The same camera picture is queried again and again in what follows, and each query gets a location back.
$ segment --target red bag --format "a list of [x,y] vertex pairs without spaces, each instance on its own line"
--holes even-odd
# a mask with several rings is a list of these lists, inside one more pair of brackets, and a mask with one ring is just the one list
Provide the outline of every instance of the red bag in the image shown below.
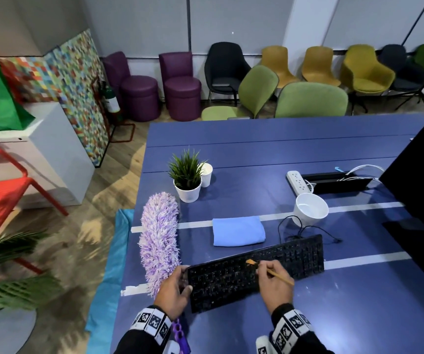
[[18,80],[13,76],[13,74],[10,72],[7,66],[4,65],[3,62],[1,61],[0,61],[0,70],[2,71],[2,74],[7,80],[7,84],[10,89],[10,92],[12,93],[14,101],[16,101],[18,104],[23,104],[24,99],[17,88],[17,84],[19,83]]

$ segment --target green palm plant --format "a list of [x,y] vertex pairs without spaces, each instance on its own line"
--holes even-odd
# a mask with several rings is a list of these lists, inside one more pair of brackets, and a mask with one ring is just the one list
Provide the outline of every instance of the green palm plant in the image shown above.
[[[33,253],[38,242],[46,237],[48,234],[45,232],[0,236],[0,264]],[[61,290],[59,280],[49,272],[23,280],[0,282],[0,310],[33,310],[51,300]]]
[[197,159],[199,152],[184,150],[180,158],[173,154],[173,160],[169,163],[169,176],[173,178],[174,185],[180,190],[194,190],[201,184],[201,172],[203,163]]

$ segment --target blue fabric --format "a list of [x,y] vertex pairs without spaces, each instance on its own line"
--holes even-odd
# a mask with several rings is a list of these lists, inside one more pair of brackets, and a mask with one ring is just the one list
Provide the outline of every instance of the blue fabric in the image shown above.
[[115,232],[110,242],[104,278],[87,315],[85,330],[91,332],[86,354],[105,354],[110,351],[115,315],[122,289],[126,244],[133,221],[134,210],[118,210],[115,215]]
[[213,219],[212,228],[214,246],[246,246],[266,239],[259,216]]

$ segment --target keyboard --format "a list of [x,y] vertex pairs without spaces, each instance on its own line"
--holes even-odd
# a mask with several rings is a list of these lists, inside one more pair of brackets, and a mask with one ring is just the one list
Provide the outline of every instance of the keyboard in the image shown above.
[[295,280],[323,272],[322,235],[298,238],[271,247],[253,250],[191,266],[187,282],[192,313],[221,307],[259,291],[256,268],[246,260],[278,260]]

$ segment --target wooden floor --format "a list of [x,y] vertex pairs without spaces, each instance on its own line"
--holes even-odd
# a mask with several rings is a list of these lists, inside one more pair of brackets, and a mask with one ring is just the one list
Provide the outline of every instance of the wooden floor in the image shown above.
[[[370,113],[392,113],[401,102],[374,98],[367,101]],[[270,117],[274,108],[275,102],[269,102],[260,116]],[[407,112],[424,112],[423,104],[411,100],[398,111]],[[172,120],[164,109],[156,121]],[[29,259],[43,269],[49,268],[65,288],[61,296],[38,309],[35,329],[20,354],[85,353],[89,305],[103,278],[115,213],[119,208],[135,208],[148,128],[148,123],[137,123],[132,142],[110,144],[82,205],[69,207],[68,217],[45,208],[14,211],[6,222],[4,231],[8,233],[47,229],[52,234]],[[115,138],[126,135],[119,129]],[[25,271],[8,263],[0,268],[0,280],[24,276]]]

